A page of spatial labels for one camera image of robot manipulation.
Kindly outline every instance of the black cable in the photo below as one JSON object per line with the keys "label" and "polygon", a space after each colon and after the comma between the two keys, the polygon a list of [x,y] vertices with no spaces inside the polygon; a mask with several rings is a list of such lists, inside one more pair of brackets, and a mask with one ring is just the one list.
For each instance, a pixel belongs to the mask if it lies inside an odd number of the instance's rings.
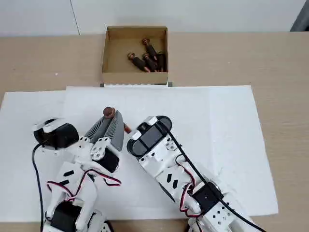
{"label": "black cable", "polygon": [[70,0],[70,4],[71,4],[72,11],[73,11],[74,21],[75,21],[75,25],[77,27],[78,34],[81,35],[81,32],[79,31],[79,27],[78,27],[78,24],[77,24],[77,20],[76,20],[74,8],[73,8],[72,0]]}
{"label": "black cable", "polygon": [[41,226],[40,226],[40,231],[43,232],[43,225],[44,225],[44,210],[43,210],[43,197],[42,197],[42,189],[41,189],[41,184],[40,184],[40,176],[39,176],[39,171],[37,168],[37,165],[35,164],[34,160],[34,155],[36,150],[41,146],[42,144],[37,144],[32,151],[32,164],[35,170],[35,175],[37,177],[37,184],[38,184],[38,189],[39,189],[39,195],[40,195],[40,207],[41,207]]}
{"label": "black cable", "polygon": [[[205,185],[208,185],[208,182],[205,180],[205,178],[203,177],[203,175],[197,170],[197,168],[194,166],[194,164],[191,162],[191,160],[189,159],[189,157],[186,155],[186,153],[183,151],[182,147],[179,145],[179,143],[177,142],[177,140],[175,139],[174,135],[168,130],[168,128],[164,125],[164,123],[162,123],[161,121],[158,120],[158,123],[165,129],[165,131],[169,134],[169,136],[171,137],[171,139],[174,141],[175,145],[177,146],[177,148],[180,150],[181,154],[184,156],[184,158],[186,159],[186,161],[190,164],[190,166],[192,167],[192,169],[196,172],[196,174],[198,175],[198,177],[204,182]],[[212,190],[212,188],[210,188],[210,190],[212,191],[212,193],[217,197],[217,199],[229,210],[231,211],[235,216],[237,216],[239,219],[241,219],[242,221],[244,221],[245,223],[247,223],[248,225],[256,228],[257,230],[261,231],[261,232],[266,232],[264,229],[262,229],[261,227],[255,225],[254,223],[250,222],[249,220],[245,219],[242,215],[240,215],[239,213],[237,213],[234,209],[232,209],[227,203],[225,203],[218,195],[215,191]]]}

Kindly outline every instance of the open cardboard box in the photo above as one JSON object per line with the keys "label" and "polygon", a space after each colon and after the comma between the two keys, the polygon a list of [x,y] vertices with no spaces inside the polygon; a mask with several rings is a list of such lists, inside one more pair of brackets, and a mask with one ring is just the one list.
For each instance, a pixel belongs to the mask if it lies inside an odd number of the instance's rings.
{"label": "open cardboard box", "polygon": [[168,30],[166,27],[111,26],[107,27],[103,55],[104,84],[161,84],[168,81],[168,72],[143,72],[127,58],[129,52],[142,59],[146,52],[141,43],[149,38],[156,52],[166,54],[168,70]]}

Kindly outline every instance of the wooden table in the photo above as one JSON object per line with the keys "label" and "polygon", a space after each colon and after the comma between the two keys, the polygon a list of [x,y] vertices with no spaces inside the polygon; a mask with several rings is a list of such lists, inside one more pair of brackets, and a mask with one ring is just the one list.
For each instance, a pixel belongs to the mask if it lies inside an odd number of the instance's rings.
{"label": "wooden table", "polygon": [[[279,201],[278,215],[254,220],[269,232],[309,228],[308,41],[308,33],[169,34],[174,85],[252,85]],[[104,35],[0,38],[0,97],[6,91],[98,86],[103,46]],[[112,224],[115,232],[181,232],[186,222]],[[39,231],[39,224],[0,223],[0,231]]]}

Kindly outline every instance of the white paper sheet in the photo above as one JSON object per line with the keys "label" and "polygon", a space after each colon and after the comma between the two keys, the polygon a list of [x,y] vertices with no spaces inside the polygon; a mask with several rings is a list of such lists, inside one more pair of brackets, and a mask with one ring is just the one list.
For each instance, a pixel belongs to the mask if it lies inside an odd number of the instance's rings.
{"label": "white paper sheet", "polygon": [[[39,193],[31,162],[37,144],[32,127],[40,120],[60,116],[64,91],[9,92],[0,110],[0,221],[38,221]],[[54,154],[36,156],[45,202],[49,202],[47,179],[63,162]]]}
{"label": "white paper sheet", "polygon": [[278,213],[278,202],[251,87],[210,88],[215,175],[251,216]]}
{"label": "white paper sheet", "polygon": [[[174,87],[138,90],[70,87],[66,92],[63,112],[78,131],[84,133],[102,115],[102,109],[108,105],[117,108],[123,114],[126,123],[133,128],[149,115],[171,117],[173,132],[183,144],[187,154],[193,161],[200,162],[231,185],[236,197],[250,215],[278,212],[276,193],[250,87]],[[119,176],[123,183],[131,179],[127,176],[130,173],[129,170],[134,170],[130,175],[136,173],[137,177],[140,176],[136,185],[129,187],[124,184],[121,187],[124,191],[133,193],[129,198],[125,198],[126,201],[130,200],[126,205],[147,207],[141,215],[142,218],[163,218],[162,214],[154,213],[162,206],[163,209],[165,207],[172,212],[174,206],[163,199],[164,196],[159,193],[161,189],[151,178],[146,176],[141,178],[140,166],[134,159],[127,157],[125,148],[123,153],[127,164],[124,169],[119,169]],[[151,191],[148,191],[147,197],[144,198],[144,195],[136,189],[141,188],[139,185],[148,183],[151,184],[145,191],[149,189]],[[118,201],[122,203],[123,191],[119,199],[113,201],[117,191],[117,189],[113,190],[111,196],[105,191],[108,196],[107,201],[113,204],[117,204]],[[99,201],[99,205],[102,208],[108,207],[105,202],[105,199]],[[167,215],[168,218],[181,216],[178,213],[170,215],[167,213]],[[124,213],[123,216],[131,217],[129,213]]]}
{"label": "white paper sheet", "polygon": [[[128,91],[109,93],[103,98],[100,92],[105,90],[107,88],[95,91],[87,87],[68,89],[65,114],[68,119],[71,118],[70,123],[77,127],[81,135],[101,116],[102,109],[107,105],[124,107],[120,111],[131,127],[137,126],[148,115],[168,115],[174,122],[173,133],[184,145],[189,156],[195,162],[202,162],[229,183],[250,215],[278,212],[250,87],[190,87],[178,90],[190,92],[188,95],[184,94],[187,96],[185,99],[181,96],[183,93],[166,97],[163,92],[149,92],[158,91],[152,89],[138,90],[138,94],[143,93],[139,98],[130,88]],[[64,94],[64,91],[6,93],[0,111],[0,183],[5,186],[0,191],[0,221],[40,219],[39,195],[31,164],[31,151],[36,141],[31,128],[41,119],[60,116]],[[189,109],[189,112],[198,115],[189,118],[189,121],[183,120],[187,112],[183,108],[192,103],[193,106],[190,107],[193,109]],[[200,109],[203,107],[204,113],[201,114]],[[192,126],[187,130],[186,124],[197,127]],[[207,129],[203,134],[199,134],[199,129],[203,127]],[[203,153],[192,153],[196,148]],[[45,205],[49,202],[50,193],[44,183],[55,177],[65,159],[65,156],[53,154],[36,156]],[[131,155],[123,154],[118,174],[117,177],[123,181],[122,189],[106,188],[98,181],[101,193],[98,206],[110,219],[183,217],[178,207],[166,197],[157,183],[142,171]],[[127,177],[132,180],[132,186],[128,185]]]}

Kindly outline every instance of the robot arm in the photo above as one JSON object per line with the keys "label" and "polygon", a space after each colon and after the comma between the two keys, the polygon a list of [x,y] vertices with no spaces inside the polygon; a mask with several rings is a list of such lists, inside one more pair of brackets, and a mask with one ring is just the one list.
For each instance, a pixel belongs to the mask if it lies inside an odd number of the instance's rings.
{"label": "robot arm", "polygon": [[256,231],[236,216],[233,209],[243,210],[226,186],[207,170],[198,172],[173,138],[171,128],[172,122],[166,116],[148,117],[130,134],[127,149],[190,218],[189,231]]}
{"label": "robot arm", "polygon": [[95,208],[95,177],[102,177],[111,187],[121,184],[113,175],[123,146],[124,123],[114,108],[107,107],[103,113],[104,117],[81,138],[63,119],[35,125],[35,138],[44,149],[63,149],[72,154],[57,177],[47,182],[52,198],[45,213],[44,232],[112,231],[104,213]]}

